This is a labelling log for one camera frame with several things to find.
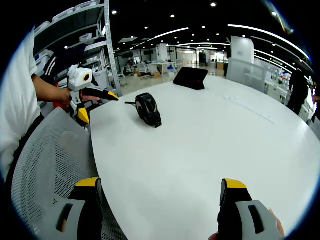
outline hand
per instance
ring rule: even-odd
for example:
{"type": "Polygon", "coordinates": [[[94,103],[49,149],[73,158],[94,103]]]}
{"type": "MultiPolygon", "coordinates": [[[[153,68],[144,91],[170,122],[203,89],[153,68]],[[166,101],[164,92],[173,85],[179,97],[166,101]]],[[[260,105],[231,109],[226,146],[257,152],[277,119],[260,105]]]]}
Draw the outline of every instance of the hand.
{"type": "Polygon", "coordinates": [[[282,227],[280,220],[276,217],[276,215],[274,214],[274,211],[272,211],[271,208],[269,209],[269,211],[276,218],[276,228],[278,229],[279,233],[281,234],[282,237],[285,237],[285,230],[282,227]]]}
{"type": "Polygon", "coordinates": [[[83,91],[81,91],[80,94],[81,94],[81,98],[82,98],[82,101],[83,101],[83,102],[88,102],[88,101],[100,101],[100,100],[101,100],[100,97],[84,95],[84,92],[83,92],[83,91]]]}
{"type": "Polygon", "coordinates": [[[213,234],[211,237],[209,237],[208,240],[219,240],[219,233],[217,232],[213,234]]]}
{"type": "MultiPolygon", "coordinates": [[[[70,105],[70,92],[71,92],[71,90],[69,88],[60,89],[59,102],[62,103],[63,105],[69,106],[70,105]]],[[[80,95],[81,95],[81,99],[83,102],[100,101],[101,100],[100,97],[83,95],[82,91],[80,92],[80,95]]]]}

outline desk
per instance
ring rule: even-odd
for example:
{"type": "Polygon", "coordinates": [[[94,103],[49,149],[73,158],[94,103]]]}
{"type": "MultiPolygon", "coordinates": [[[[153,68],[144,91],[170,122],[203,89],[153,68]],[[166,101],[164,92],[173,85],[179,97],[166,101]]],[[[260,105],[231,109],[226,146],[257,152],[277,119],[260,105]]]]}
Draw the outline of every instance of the desk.
{"type": "Polygon", "coordinates": [[[309,204],[320,142],[306,123],[250,87],[215,76],[204,85],[196,91],[164,83],[90,114],[102,187],[129,240],[208,239],[218,229],[223,178],[242,181],[254,200],[273,209],[286,234],[309,204]],[[161,113],[158,128],[125,104],[146,92],[161,113]]]}
{"type": "Polygon", "coordinates": [[[172,65],[174,66],[174,62],[158,62],[158,63],[151,63],[150,65],[156,65],[159,66],[159,70],[161,72],[162,77],[164,74],[168,73],[168,66],[172,65]]]}

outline wall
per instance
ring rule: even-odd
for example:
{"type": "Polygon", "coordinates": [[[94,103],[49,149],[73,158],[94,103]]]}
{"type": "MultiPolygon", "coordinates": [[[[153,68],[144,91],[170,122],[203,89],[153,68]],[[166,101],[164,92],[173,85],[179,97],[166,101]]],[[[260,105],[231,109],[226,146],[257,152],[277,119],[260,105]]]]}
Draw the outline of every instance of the wall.
{"type": "Polygon", "coordinates": [[[251,64],[255,63],[254,43],[245,37],[231,36],[231,57],[251,64]]]}

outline office desk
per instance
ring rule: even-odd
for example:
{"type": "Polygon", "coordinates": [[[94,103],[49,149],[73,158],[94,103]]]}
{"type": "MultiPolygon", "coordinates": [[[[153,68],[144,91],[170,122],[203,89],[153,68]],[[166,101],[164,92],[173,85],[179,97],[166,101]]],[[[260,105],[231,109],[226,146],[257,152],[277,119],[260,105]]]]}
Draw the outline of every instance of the office desk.
{"type": "Polygon", "coordinates": [[[158,63],[150,63],[150,65],[159,66],[162,77],[164,74],[168,73],[168,67],[170,65],[174,66],[174,62],[158,62],[158,63]]]}
{"type": "Polygon", "coordinates": [[[208,239],[218,230],[223,178],[246,184],[286,234],[312,198],[320,141],[306,123],[250,87],[215,76],[204,85],[196,91],[164,83],[90,114],[102,187],[129,240],[208,239]],[[158,128],[125,104],[146,92],[161,113],[158,128]]]}

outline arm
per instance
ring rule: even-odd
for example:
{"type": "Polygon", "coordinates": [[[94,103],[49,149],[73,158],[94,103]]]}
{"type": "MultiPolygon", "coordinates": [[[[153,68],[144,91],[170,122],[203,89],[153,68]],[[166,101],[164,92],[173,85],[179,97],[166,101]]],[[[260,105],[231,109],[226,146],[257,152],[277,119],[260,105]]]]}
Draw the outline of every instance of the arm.
{"type": "Polygon", "coordinates": [[[36,97],[39,101],[60,102],[64,105],[70,104],[70,89],[61,89],[52,86],[35,74],[33,74],[31,78],[35,88],[36,97]]]}

